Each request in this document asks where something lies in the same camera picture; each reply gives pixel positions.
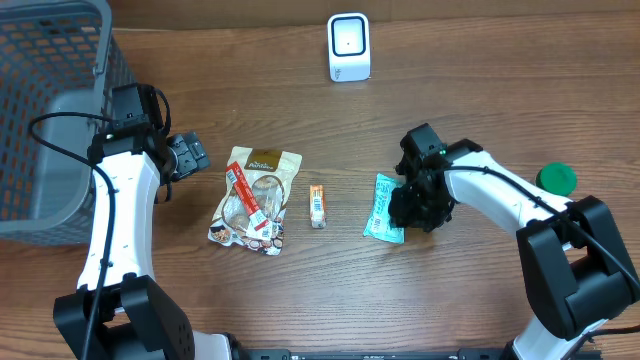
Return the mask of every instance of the mesh basket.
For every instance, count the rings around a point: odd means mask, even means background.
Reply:
[[[56,111],[110,117],[111,89],[132,82],[105,1],[0,0],[0,239],[91,240],[91,169],[38,145],[27,124]],[[101,126],[71,117],[39,125],[45,140],[83,157]]]

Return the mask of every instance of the green bottle cap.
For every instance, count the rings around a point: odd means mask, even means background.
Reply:
[[[565,163],[551,163],[536,176],[536,186],[552,194],[569,196],[578,185],[578,177]]]

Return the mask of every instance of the white device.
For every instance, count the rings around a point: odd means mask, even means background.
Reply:
[[[347,82],[370,77],[369,19],[364,14],[333,15],[327,22],[327,37],[331,80]]]

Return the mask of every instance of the cable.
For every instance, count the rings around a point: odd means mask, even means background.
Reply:
[[[575,222],[571,221],[571,219],[569,219],[566,215],[562,214],[560,211],[554,209],[549,204],[547,204],[544,201],[542,201],[542,199],[540,197],[535,196],[529,190],[525,189],[517,181],[513,180],[512,178],[508,177],[507,175],[505,175],[505,174],[503,174],[501,172],[495,171],[495,170],[490,169],[488,167],[479,167],[479,166],[451,166],[451,167],[448,167],[448,168],[442,168],[442,169],[434,170],[434,171],[432,171],[432,173],[438,174],[438,173],[444,173],[446,171],[456,171],[456,170],[458,170],[458,171],[478,171],[478,172],[482,172],[482,173],[485,173],[485,174],[490,174],[490,175],[493,175],[493,176],[501,179],[502,181],[506,182],[507,184],[511,185],[513,188],[518,190],[520,193],[522,193],[523,195],[528,197],[536,205],[540,206],[541,208],[543,208],[543,209],[547,210],[548,212],[550,212],[551,214],[555,215],[560,220],[562,220],[567,225],[569,225],[573,230],[578,232],[586,240],[586,242],[589,243],[589,245],[595,247],[598,250],[598,252],[600,252],[601,255],[603,255],[603,256],[607,257],[609,260],[611,260],[620,269],[620,272],[622,272],[622,274],[627,278],[627,280],[629,280],[629,282],[636,288],[636,290],[640,291],[640,283],[638,283],[638,280],[636,280],[636,278],[633,275],[631,275],[631,272],[624,265],[622,265],[622,263],[615,256],[613,256],[596,239],[594,239],[593,236],[591,236],[589,233],[587,233],[578,224],[576,224]],[[640,325],[627,327],[627,328],[600,329],[600,330],[589,331],[588,333],[585,333],[571,347],[571,349],[569,349],[569,351],[565,354],[565,356],[561,360],[569,360],[569,359],[573,358],[573,356],[578,352],[578,350],[580,350],[582,345],[584,345],[585,342],[590,341],[595,336],[632,334],[632,333],[637,333],[637,332],[640,332]]]
[[[171,109],[169,108],[169,101],[167,101],[167,97],[164,96],[164,93],[160,89],[153,88],[153,91],[162,98],[162,102],[164,102],[164,106],[167,108],[167,116],[165,116],[164,126],[160,133],[164,136],[169,135],[169,131],[171,131]]]
[[[91,163],[89,163],[89,160],[78,156],[68,150],[65,150],[59,146],[53,145],[52,143],[44,140],[43,138],[41,138],[39,135],[37,135],[34,131],[33,131],[33,127],[41,122],[44,121],[46,119],[50,119],[53,117],[60,117],[60,116],[74,116],[74,117],[84,117],[84,118],[91,118],[91,119],[96,119],[96,120],[101,120],[101,121],[105,121],[105,122],[112,122],[113,120],[104,116],[100,116],[100,115],[94,115],[94,114],[85,114],[85,113],[79,113],[79,112],[56,112],[56,113],[50,113],[50,114],[45,114],[42,116],[38,116],[35,119],[31,120],[29,122],[29,126],[28,126],[28,133],[29,135],[31,135],[33,137],[33,139],[37,142],[39,142],[40,144],[48,147],[49,149],[59,152],[63,155],[66,155],[74,160],[77,160],[87,166],[89,166],[91,169],[95,170],[103,179],[104,182],[107,184],[107,192],[109,194],[109,220],[107,222],[107,238],[106,241],[104,243],[104,252],[102,254],[102,259],[100,260],[100,274],[98,275],[98,283],[96,285],[96,290],[94,293],[94,297],[93,297],[93,302],[91,304],[91,313],[89,314],[89,323],[87,324],[87,331],[85,333],[85,338],[84,338],[84,345],[82,347],[82,360],[87,360],[89,357],[89,346],[91,344],[91,337],[94,331],[94,327],[95,327],[95,322],[96,322],[96,317],[98,316],[98,307],[99,307],[99,302],[100,302],[100,294],[102,293],[102,288],[104,286],[104,281],[105,278],[107,277],[107,268],[109,268],[109,254],[111,253],[111,242],[113,239],[113,226],[114,226],[114,221],[115,221],[115,213],[116,213],[116,197],[115,197],[115,190],[113,189],[113,183],[111,183],[111,180],[109,179],[109,176],[99,167],[92,165]]]

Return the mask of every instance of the red label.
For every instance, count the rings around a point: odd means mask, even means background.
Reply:
[[[253,196],[253,192],[251,191],[249,183],[247,183],[247,179],[244,177],[244,173],[242,172],[240,165],[238,165],[238,162],[234,162],[227,166],[226,174],[233,184],[234,189],[236,189],[238,197],[240,197],[240,201],[242,201],[244,210],[247,212],[247,215],[249,215],[249,220],[251,220],[254,229],[260,230],[267,224],[268,220],[264,217],[262,212],[259,212],[260,207],[258,206],[258,202]]]

